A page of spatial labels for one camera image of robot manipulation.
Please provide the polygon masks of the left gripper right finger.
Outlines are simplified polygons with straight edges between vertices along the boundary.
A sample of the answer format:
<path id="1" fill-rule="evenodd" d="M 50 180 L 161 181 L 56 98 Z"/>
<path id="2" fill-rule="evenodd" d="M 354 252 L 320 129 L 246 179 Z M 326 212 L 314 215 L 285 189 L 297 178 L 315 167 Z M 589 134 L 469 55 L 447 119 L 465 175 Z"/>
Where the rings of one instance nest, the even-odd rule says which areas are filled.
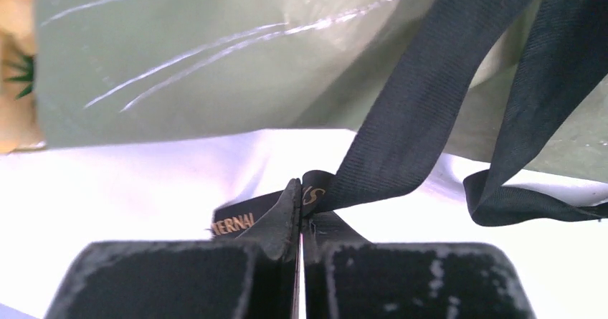
<path id="1" fill-rule="evenodd" d="M 514 266 L 482 243 L 373 243 L 336 213 L 302 223 L 309 318 L 533 318 Z"/>

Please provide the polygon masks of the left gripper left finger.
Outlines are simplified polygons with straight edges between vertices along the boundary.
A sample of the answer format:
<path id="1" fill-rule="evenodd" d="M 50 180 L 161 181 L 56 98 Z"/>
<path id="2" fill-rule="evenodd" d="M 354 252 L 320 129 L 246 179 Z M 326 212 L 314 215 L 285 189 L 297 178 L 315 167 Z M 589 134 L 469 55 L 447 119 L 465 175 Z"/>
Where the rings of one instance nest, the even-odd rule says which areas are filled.
<path id="1" fill-rule="evenodd" d="M 48 318 L 296 318 L 301 183 L 234 239 L 89 244 Z"/>

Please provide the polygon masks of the green orange wrapping paper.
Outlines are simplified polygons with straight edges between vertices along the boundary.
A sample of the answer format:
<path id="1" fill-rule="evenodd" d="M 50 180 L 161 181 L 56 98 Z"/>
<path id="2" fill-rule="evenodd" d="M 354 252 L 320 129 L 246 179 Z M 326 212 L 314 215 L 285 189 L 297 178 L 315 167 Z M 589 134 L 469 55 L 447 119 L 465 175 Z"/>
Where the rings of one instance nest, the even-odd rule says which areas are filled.
<path id="1" fill-rule="evenodd" d="M 34 0 L 48 148 L 356 130 L 434 0 Z"/>

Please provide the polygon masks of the yellow flower stem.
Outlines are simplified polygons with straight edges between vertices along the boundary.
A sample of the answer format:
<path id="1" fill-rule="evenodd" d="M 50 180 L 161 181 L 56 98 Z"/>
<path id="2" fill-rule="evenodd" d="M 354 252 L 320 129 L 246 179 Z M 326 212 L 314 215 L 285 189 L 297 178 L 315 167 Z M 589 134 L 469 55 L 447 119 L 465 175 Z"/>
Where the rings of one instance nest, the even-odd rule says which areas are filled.
<path id="1" fill-rule="evenodd" d="M 1 0 L 1 153 L 42 148 L 33 94 L 34 0 Z"/>

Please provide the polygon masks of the black printed ribbon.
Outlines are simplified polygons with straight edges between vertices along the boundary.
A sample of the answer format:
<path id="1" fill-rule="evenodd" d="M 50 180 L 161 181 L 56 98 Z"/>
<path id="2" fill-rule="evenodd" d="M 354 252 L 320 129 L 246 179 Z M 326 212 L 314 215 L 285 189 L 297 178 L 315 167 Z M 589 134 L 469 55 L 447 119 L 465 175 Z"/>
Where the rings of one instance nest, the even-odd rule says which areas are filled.
<path id="1" fill-rule="evenodd" d="M 338 173 L 307 172 L 290 189 L 217 209 L 215 238 L 302 227 L 323 240 L 358 240 L 336 210 L 415 190 L 436 164 L 480 63 L 532 0 L 435 0 L 360 127 Z M 513 79 L 490 168 L 464 180 L 472 220 L 484 227 L 532 219 L 607 217 L 506 186 L 607 75 L 607 0 L 542 0 Z"/>

